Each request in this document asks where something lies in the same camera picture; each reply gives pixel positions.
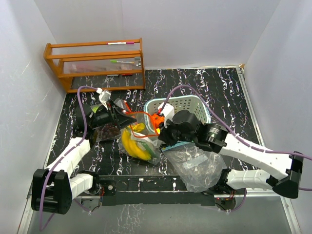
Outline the dark red grapes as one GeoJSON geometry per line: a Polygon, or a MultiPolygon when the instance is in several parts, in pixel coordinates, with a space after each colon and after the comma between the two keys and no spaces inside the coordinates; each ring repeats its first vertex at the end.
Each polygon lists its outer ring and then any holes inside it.
{"type": "Polygon", "coordinates": [[[105,124],[97,127],[97,141],[114,140],[120,137],[120,129],[113,124],[105,124]]]}

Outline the clear zip top bag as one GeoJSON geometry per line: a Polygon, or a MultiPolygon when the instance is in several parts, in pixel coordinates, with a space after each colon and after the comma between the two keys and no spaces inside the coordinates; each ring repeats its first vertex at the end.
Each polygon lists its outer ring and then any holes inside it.
{"type": "Polygon", "coordinates": [[[118,139],[121,135],[121,130],[113,123],[106,123],[103,125],[94,126],[92,135],[93,142],[109,141],[118,139]]]}

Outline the clear zip bag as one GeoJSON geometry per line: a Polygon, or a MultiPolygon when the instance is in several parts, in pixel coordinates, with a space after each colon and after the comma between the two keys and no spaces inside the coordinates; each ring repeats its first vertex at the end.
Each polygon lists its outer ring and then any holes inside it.
{"type": "MultiPolygon", "coordinates": [[[[149,115],[148,113],[144,111],[138,111],[138,112],[131,111],[131,113],[137,119],[137,122],[131,125],[136,125],[138,123],[145,124],[145,129],[140,133],[136,133],[134,130],[131,130],[132,131],[131,139],[146,142],[150,147],[150,152],[152,153],[152,159],[146,162],[151,163],[153,165],[157,165],[160,162],[160,150],[159,150],[160,142],[158,141],[159,132],[157,132],[156,128],[152,124],[151,115],[149,115]]],[[[118,139],[118,146],[119,146],[119,150],[122,153],[128,155],[122,146],[121,135],[118,139]]]]}
{"type": "Polygon", "coordinates": [[[118,139],[121,135],[121,130],[113,123],[106,123],[103,125],[94,126],[92,135],[93,142],[109,141],[118,139]]]}
{"type": "Polygon", "coordinates": [[[221,155],[207,152],[193,143],[162,146],[161,151],[181,177],[187,191],[200,193],[217,184],[227,166],[221,155]]]}

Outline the yellow bananas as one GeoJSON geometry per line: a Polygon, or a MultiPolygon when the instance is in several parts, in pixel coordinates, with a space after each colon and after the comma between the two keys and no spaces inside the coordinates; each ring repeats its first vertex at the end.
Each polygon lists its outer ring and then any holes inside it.
{"type": "Polygon", "coordinates": [[[144,161],[149,161],[152,159],[152,153],[150,152],[149,145],[144,141],[131,139],[131,130],[134,130],[136,133],[140,133],[144,129],[144,123],[129,125],[121,131],[121,143],[126,153],[131,157],[138,158],[144,161]]]}

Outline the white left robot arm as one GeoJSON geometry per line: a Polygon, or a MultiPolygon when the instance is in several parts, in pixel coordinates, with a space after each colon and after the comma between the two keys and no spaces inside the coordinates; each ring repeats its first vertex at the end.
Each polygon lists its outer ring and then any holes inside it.
{"type": "Polygon", "coordinates": [[[81,104],[76,108],[75,116],[73,135],[64,152],[47,168],[37,169],[33,174],[31,208],[34,211],[63,215],[81,193],[98,193],[101,183],[97,174],[82,171],[72,177],[75,167],[95,145],[97,128],[121,130],[136,122],[112,100],[96,111],[88,104],[81,104]]]}

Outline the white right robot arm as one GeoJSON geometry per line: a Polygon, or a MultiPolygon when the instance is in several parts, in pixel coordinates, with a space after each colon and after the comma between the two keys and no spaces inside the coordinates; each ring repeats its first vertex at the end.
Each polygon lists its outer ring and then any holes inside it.
{"type": "Polygon", "coordinates": [[[251,188],[272,190],[290,199],[298,198],[303,167],[300,153],[271,153],[267,148],[230,134],[218,123],[202,123],[187,110],[177,112],[159,127],[158,138],[167,145],[191,142],[204,151],[231,156],[257,167],[251,171],[223,169],[211,191],[227,194],[251,188]]]}

